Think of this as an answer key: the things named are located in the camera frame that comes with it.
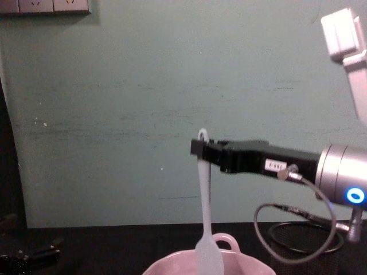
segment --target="blue led ring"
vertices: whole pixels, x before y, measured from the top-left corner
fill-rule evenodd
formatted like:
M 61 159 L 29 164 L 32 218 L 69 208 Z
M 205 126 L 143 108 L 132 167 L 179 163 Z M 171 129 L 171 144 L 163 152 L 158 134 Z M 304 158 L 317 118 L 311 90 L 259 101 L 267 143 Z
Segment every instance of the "blue led ring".
M 351 188 L 346 193 L 346 198 L 351 203 L 361 203 L 365 199 L 365 193 L 359 188 Z

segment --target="cable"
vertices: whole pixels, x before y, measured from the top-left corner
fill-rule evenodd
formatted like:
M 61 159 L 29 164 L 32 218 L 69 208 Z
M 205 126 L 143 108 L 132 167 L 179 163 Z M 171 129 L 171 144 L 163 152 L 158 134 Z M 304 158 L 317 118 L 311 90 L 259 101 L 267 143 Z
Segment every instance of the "cable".
M 312 182 L 310 182 L 309 180 L 305 179 L 303 176 L 301 176 L 301 175 L 299 175 L 297 173 L 289 172 L 289 171 L 287 171 L 287 173 L 288 173 L 287 175 L 291 179 L 306 184 L 317 195 L 319 195 L 322 198 L 322 200 L 325 202 L 326 207 L 329 210 L 330 216 L 331 216 L 331 221 L 330 221 L 330 223 L 331 223 L 330 234 L 329 234 L 328 238 L 326 239 L 325 243 L 318 250 L 316 250 L 313 254 L 311 254 L 309 256 L 306 256 L 306 257 L 303 257 L 301 259 L 292 260 L 292 259 L 287 259 L 287 258 L 284 258 L 284 257 L 280 256 L 278 253 L 276 253 L 274 250 L 271 249 L 271 247 L 266 243 L 265 239 L 261 235 L 260 230 L 259 230 L 259 224 L 257 222 L 257 216 L 259 215 L 259 211 L 262 208 L 265 208 L 265 207 L 276 207 L 278 209 L 282 209 L 281 208 L 281 205 L 280 205 L 280 207 L 277 207 L 279 205 L 277 205 L 276 203 L 264 203 L 263 205 L 260 205 L 256 209 L 255 214 L 253 216 L 253 224 L 254 224 L 254 227 L 255 227 L 255 233 L 256 233 L 256 235 L 257 235 L 260 243 L 270 253 L 270 255 L 272 255 L 278 261 L 280 261 L 280 262 L 282 262 L 284 264 L 287 264 L 287 265 L 296 265 L 296 264 L 303 264 L 305 262 L 308 262 L 308 261 L 311 261 L 311 260 L 315 259 L 317 256 L 319 256 L 320 254 L 322 254 L 327 249 L 327 247 L 333 241 L 335 232 L 337 231 L 337 218 L 336 218 L 336 215 L 335 215 L 335 212 L 334 212 L 333 205 L 331 204 L 331 202 L 329 201 L 329 199 L 326 197 L 326 195 L 319 188 L 317 188 Z

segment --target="white bracket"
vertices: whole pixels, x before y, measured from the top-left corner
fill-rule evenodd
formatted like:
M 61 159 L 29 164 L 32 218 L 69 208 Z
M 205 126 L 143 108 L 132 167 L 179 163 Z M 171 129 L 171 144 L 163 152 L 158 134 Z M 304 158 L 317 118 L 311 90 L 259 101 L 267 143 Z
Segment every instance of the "white bracket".
M 329 55 L 348 75 L 358 119 L 367 125 L 367 49 L 360 18 L 343 9 L 321 19 Z

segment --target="pink bowl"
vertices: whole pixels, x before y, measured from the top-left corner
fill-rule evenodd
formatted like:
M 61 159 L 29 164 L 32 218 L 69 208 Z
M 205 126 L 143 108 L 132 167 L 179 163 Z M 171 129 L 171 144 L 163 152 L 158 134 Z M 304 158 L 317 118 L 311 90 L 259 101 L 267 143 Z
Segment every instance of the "pink bowl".
M 266 264 L 242 254 L 236 239 L 231 235 L 218 233 L 213 238 L 231 246 L 230 250 L 221 249 L 224 275 L 275 275 Z M 197 275 L 195 250 L 172 253 L 153 263 L 143 275 Z

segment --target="teal wall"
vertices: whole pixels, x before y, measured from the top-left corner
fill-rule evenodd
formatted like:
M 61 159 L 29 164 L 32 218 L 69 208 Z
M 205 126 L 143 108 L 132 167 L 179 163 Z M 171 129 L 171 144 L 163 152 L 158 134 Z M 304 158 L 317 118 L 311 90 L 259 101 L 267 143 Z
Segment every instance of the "teal wall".
M 359 1 L 94 1 L 88 16 L 0 21 L 2 77 L 30 227 L 201 222 L 191 138 L 321 152 L 365 146 L 323 15 Z M 311 191 L 213 169 L 215 222 Z M 339 218 L 349 210 L 338 209 Z M 262 221 L 288 216 L 265 211 Z

